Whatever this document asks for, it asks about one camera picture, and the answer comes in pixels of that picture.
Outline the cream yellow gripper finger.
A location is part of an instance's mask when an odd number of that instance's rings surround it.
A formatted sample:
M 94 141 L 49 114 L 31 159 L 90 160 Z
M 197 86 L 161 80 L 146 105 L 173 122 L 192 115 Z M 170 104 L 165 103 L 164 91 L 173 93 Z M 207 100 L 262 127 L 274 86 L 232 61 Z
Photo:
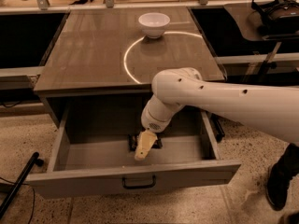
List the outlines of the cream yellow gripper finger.
M 135 160 L 143 161 L 148 156 L 154 143 L 158 140 L 156 133 L 150 130 L 143 131 L 137 137 L 137 147 L 135 149 Z

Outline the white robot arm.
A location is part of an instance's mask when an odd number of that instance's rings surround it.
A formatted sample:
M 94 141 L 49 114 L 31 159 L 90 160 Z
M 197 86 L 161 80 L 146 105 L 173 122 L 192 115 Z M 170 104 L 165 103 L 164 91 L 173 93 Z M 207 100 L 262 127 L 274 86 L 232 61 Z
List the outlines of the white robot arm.
M 193 68 L 167 69 L 151 82 L 137 137 L 135 159 L 144 160 L 171 119 L 184 106 L 194 106 L 239 122 L 280 140 L 299 144 L 299 89 L 206 82 Z

